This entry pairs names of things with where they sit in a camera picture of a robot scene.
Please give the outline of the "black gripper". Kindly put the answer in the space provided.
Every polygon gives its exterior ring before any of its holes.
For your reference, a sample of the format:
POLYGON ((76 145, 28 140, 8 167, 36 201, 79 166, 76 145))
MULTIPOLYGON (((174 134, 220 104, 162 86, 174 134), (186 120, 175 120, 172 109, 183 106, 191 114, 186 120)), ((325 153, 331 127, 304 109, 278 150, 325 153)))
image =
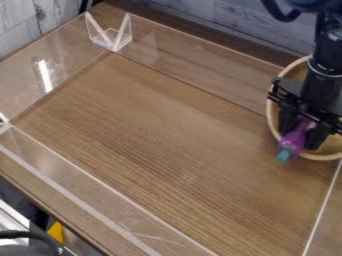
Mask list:
POLYGON ((306 149, 316 150, 330 134, 342 135, 342 75, 308 71, 304 80, 272 80, 267 98, 278 104, 278 130, 286 135, 296 126, 302 115, 315 123, 308 131, 306 149))

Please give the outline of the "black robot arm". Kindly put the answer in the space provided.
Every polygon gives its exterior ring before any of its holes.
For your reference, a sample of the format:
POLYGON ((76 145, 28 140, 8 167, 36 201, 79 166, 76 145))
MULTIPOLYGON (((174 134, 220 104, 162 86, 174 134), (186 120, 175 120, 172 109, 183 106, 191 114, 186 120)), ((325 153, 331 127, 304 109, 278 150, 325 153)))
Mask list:
POLYGON ((342 0, 284 0, 283 13, 276 0, 260 0, 268 14, 292 22, 302 13, 315 13, 315 45, 306 61, 302 81, 278 76, 267 98, 279 106, 282 136, 299 126, 299 119, 314 123, 304 135, 304 149, 316 150, 330 135, 342 135, 342 0))

